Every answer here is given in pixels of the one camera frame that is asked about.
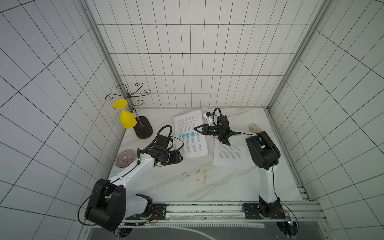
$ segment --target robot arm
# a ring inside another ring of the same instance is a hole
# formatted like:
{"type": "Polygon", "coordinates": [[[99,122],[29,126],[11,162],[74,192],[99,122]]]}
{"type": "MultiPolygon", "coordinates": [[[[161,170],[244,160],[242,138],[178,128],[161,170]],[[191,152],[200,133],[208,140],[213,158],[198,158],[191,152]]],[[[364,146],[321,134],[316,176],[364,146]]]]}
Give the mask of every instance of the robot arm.
{"type": "Polygon", "coordinates": [[[209,124],[195,127],[195,131],[203,135],[216,136],[221,143],[226,145],[248,147],[253,162],[260,170],[260,215],[263,218],[270,218],[275,211],[282,209],[273,183],[273,171],[276,170],[276,165],[279,163],[280,151],[264,131],[253,135],[231,131],[227,116],[222,115],[219,108],[214,110],[213,116],[217,110],[220,113],[217,117],[217,125],[211,119],[210,113],[206,113],[204,117],[207,118],[209,124]]]}
{"type": "Polygon", "coordinates": [[[142,151],[137,149],[138,159],[123,171],[108,180],[98,180],[89,197],[85,219],[100,225],[108,231],[114,231],[124,218],[142,214],[149,217],[152,212],[152,199],[143,194],[135,194],[131,187],[148,170],[156,166],[177,164],[183,160],[179,150],[171,151],[173,140],[172,127],[162,127],[155,139],[142,151]],[[170,128],[168,136],[160,135],[165,128],[170,128]]]}

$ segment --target printed document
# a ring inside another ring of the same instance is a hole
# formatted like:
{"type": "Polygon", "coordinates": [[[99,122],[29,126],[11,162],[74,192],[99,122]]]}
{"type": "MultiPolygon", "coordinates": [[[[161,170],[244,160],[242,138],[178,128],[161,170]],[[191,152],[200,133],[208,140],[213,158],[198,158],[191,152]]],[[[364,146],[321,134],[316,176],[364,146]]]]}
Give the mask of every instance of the printed document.
{"type": "Polygon", "coordinates": [[[214,165],[249,169],[254,167],[251,155],[246,147],[238,145],[225,145],[215,139],[214,165]]]}
{"type": "MultiPolygon", "coordinates": [[[[200,109],[175,117],[176,137],[184,142],[184,147],[180,150],[183,158],[208,155],[205,136],[194,130],[194,127],[202,124],[202,112],[200,109]]],[[[179,148],[181,144],[180,141],[176,141],[176,149],[179,148]]]]}

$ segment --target grid wall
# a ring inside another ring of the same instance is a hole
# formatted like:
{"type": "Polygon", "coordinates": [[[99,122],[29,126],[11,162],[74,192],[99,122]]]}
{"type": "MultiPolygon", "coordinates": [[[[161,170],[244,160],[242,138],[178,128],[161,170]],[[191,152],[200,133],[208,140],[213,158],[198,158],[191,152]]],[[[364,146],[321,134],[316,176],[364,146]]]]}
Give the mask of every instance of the grid wall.
{"type": "Polygon", "coordinates": [[[87,0],[145,107],[267,106],[319,0],[87,0]]]}
{"type": "Polygon", "coordinates": [[[115,80],[78,0],[0,11],[1,238],[78,239],[123,133],[104,99],[115,80]]]}
{"type": "Polygon", "coordinates": [[[337,240],[384,235],[383,5],[334,1],[271,108],[337,240]]]}

